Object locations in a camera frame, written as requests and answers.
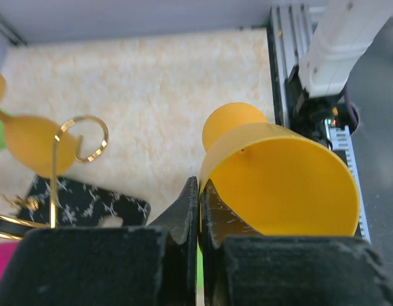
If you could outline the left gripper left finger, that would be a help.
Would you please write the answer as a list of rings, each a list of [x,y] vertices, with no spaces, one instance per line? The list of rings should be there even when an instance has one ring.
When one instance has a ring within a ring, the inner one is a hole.
[[[0,305],[194,305],[198,183],[148,226],[35,229],[0,280]]]

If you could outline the gold wine glass rack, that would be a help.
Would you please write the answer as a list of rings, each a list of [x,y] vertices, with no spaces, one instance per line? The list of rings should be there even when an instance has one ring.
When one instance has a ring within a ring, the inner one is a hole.
[[[83,121],[100,126],[103,139],[99,147],[87,157],[81,155],[82,136],[75,137],[69,128]],[[0,238],[21,240],[28,231],[59,226],[94,226],[111,217],[122,226],[143,226],[151,207],[148,202],[100,187],[63,177],[74,163],[90,163],[99,158],[108,145],[108,127],[92,115],[74,117],[59,125],[52,149],[52,169],[49,178],[35,173],[25,198],[0,197],[17,209],[14,215],[0,213]]]

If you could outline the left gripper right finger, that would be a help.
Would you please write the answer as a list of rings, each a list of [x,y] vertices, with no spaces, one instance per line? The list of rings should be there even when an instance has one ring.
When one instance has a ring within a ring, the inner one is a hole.
[[[199,243],[206,305],[393,305],[393,285],[359,237],[265,236],[208,182]]]

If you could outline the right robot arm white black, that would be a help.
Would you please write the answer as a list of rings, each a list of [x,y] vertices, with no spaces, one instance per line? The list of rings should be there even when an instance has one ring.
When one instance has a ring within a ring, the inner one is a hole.
[[[393,0],[329,1],[290,75],[293,127],[314,129],[333,116],[350,72],[393,14]]]

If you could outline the pink wine glass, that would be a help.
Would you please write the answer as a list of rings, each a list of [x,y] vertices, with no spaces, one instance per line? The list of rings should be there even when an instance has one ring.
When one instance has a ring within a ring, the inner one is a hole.
[[[0,243],[0,280],[18,244],[18,242]]]

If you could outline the orange wine glass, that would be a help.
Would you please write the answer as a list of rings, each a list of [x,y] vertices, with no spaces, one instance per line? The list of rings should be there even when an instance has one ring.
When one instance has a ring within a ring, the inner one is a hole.
[[[0,74],[0,102],[6,91],[6,80]],[[59,125],[37,115],[8,115],[0,110],[3,135],[10,154],[41,177],[49,178],[52,149]]]
[[[327,147],[267,121],[247,103],[213,111],[202,130],[200,185],[264,235],[352,236],[355,179]]]

